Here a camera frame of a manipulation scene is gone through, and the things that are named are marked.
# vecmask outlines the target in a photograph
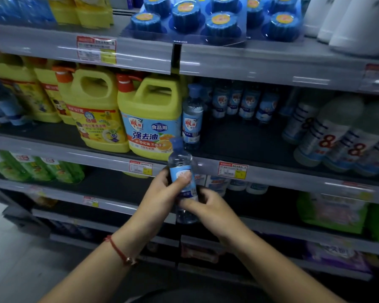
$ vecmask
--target tile floor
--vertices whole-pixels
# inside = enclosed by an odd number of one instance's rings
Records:
[[[1,216],[5,207],[0,203],[0,303],[34,303],[90,251],[19,232]],[[208,287],[228,291],[238,297],[239,302],[269,302],[254,287],[147,263],[140,263],[130,272],[111,302],[122,303],[152,290],[176,287]]]

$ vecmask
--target white container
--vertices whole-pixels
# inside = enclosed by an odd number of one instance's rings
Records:
[[[263,195],[268,190],[268,185],[258,184],[258,183],[248,183],[246,191],[253,195]]]
[[[246,189],[247,183],[248,182],[242,180],[231,180],[227,189],[233,191],[242,191]]]
[[[314,118],[324,104],[334,96],[334,91],[306,88],[298,106],[289,118],[288,124],[282,132],[282,138],[292,145],[298,145],[306,134]]]
[[[194,174],[195,184],[205,186],[207,176],[205,174]]]
[[[226,193],[229,186],[230,178],[218,177],[216,175],[208,175],[205,187],[217,192],[221,197]]]
[[[351,0],[334,0],[333,6],[328,12],[326,19],[317,35],[317,40],[328,44],[333,37],[334,31],[337,29],[345,12],[348,9]]]
[[[316,38],[323,25],[328,12],[333,5],[334,0],[311,0],[308,10],[306,11],[303,25],[305,27],[305,36]]]
[[[323,164],[335,172],[348,171],[378,141],[379,101],[365,106],[363,114],[335,147],[328,152]]]
[[[318,166],[363,110],[363,99],[353,94],[345,94],[328,102],[293,152],[293,157],[307,167]]]
[[[355,164],[354,171],[364,177],[379,174],[379,142]]]
[[[330,47],[350,54],[379,56],[379,0],[352,0]]]

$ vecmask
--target green bottle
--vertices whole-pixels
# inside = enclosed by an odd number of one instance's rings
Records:
[[[11,181],[26,181],[31,179],[28,172],[14,159],[8,151],[0,150],[0,173]]]
[[[46,168],[61,182],[79,183],[84,179],[82,167],[77,163],[68,163],[45,157],[41,157],[41,160],[46,163]]]
[[[55,178],[39,157],[14,152],[10,153],[35,180],[51,181]]]

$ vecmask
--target red string bracelet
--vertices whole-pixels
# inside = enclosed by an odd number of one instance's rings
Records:
[[[113,247],[113,249],[116,251],[116,253],[118,253],[118,255],[120,256],[120,258],[122,259],[122,262],[124,263],[124,265],[135,265],[136,264],[136,261],[131,259],[130,257],[126,257],[126,255],[124,253],[122,253],[122,251],[120,249],[118,249],[118,247],[116,246],[116,244],[113,242],[112,240],[112,236],[111,235],[108,235],[107,237],[104,238],[104,241],[109,241],[111,246]]]

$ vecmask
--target person's right hand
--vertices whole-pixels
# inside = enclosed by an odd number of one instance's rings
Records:
[[[205,204],[192,199],[181,199],[179,206],[195,214],[222,244],[231,245],[233,240],[249,229],[234,213],[223,198],[213,190],[200,188]]]

